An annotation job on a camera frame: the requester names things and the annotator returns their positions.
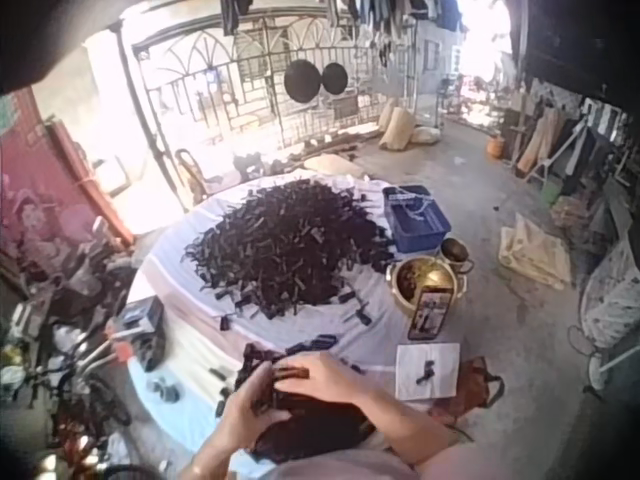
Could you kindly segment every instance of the wrist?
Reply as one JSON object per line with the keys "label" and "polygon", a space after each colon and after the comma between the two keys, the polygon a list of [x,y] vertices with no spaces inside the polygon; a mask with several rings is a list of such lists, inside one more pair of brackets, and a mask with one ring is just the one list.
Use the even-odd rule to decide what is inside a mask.
{"label": "wrist", "polygon": [[353,392],[349,396],[348,403],[362,409],[362,405],[366,403],[373,395],[375,395],[376,387],[369,382],[362,381],[357,384]]}
{"label": "wrist", "polygon": [[229,440],[224,435],[220,435],[218,431],[214,432],[202,446],[200,451],[194,457],[201,458],[225,458],[231,457],[236,451],[242,448],[236,445],[232,440]]}

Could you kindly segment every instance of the sack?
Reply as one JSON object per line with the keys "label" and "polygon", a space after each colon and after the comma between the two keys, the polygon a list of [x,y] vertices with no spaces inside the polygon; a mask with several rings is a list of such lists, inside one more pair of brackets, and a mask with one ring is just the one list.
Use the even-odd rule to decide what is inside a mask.
{"label": "sack", "polygon": [[415,124],[416,120],[411,113],[401,107],[394,108],[389,127],[378,146],[387,150],[404,150],[409,143]]}
{"label": "sack", "polygon": [[440,141],[441,133],[439,128],[416,127],[411,134],[410,143],[421,143],[424,145],[434,145]]}
{"label": "sack", "polygon": [[[489,384],[494,382],[498,383],[498,390],[492,397]],[[491,408],[504,392],[502,377],[489,373],[484,357],[475,357],[460,364],[456,396],[436,400],[428,413],[440,423],[454,426],[474,408]]]}
{"label": "sack", "polygon": [[398,106],[397,98],[390,98],[387,100],[387,103],[384,104],[382,109],[382,113],[380,114],[380,118],[378,119],[378,127],[381,132],[386,132],[389,127],[389,122],[391,122],[391,114],[393,114],[393,109]]}

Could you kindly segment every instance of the plastic bag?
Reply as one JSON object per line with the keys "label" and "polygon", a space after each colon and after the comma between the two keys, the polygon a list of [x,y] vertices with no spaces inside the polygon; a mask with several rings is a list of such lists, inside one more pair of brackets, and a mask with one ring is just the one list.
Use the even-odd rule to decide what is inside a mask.
{"label": "plastic bag", "polygon": [[562,240],[516,214],[515,228],[501,230],[498,260],[511,270],[562,290],[571,282],[571,263]]}

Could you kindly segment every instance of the white tablecloth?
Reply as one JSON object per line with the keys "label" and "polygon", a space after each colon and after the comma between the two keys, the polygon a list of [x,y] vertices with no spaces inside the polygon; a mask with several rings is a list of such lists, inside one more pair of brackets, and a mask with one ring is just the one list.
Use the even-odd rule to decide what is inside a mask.
{"label": "white tablecloth", "polygon": [[[357,318],[343,321],[358,306],[353,300],[344,305],[305,305],[298,309],[296,316],[289,313],[273,320],[260,313],[250,319],[255,307],[246,307],[242,316],[232,318],[230,331],[220,332],[219,317],[234,310],[232,300],[226,297],[218,301],[213,291],[201,290],[203,282],[195,274],[194,265],[188,260],[182,261],[185,247],[219,222],[229,208],[241,205],[249,190],[298,178],[321,181],[335,190],[354,187],[356,195],[366,194],[365,207],[370,218],[388,228],[382,198],[386,182],[298,170],[261,178],[209,198],[160,237],[134,281],[129,301],[155,294],[164,304],[167,351],[163,364],[150,374],[144,374],[137,361],[131,360],[132,379],[141,400],[160,426],[193,451],[215,428],[215,407],[221,398],[219,392],[225,386],[208,370],[213,367],[225,372],[230,377],[226,385],[232,386],[247,342],[283,351],[318,334],[334,334],[339,342],[332,353],[358,364],[368,376],[390,392],[394,391],[396,347],[409,343],[408,320],[395,306],[384,275],[360,265],[345,273],[359,295],[369,302],[367,311],[373,323],[368,327]],[[156,376],[178,384],[182,393],[178,403],[163,404],[155,394],[146,391],[147,380]],[[232,468],[245,474],[257,474],[269,465],[268,462],[255,464],[244,454],[232,459]]]}

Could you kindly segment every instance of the paper sheet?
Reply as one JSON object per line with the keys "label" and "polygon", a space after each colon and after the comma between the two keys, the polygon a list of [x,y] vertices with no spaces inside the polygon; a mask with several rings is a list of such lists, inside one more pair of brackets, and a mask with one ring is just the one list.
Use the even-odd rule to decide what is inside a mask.
{"label": "paper sheet", "polygon": [[[433,360],[434,376],[418,385],[424,375],[424,364]],[[396,398],[421,400],[454,397],[460,366],[460,344],[421,343],[399,345],[396,354]]]}

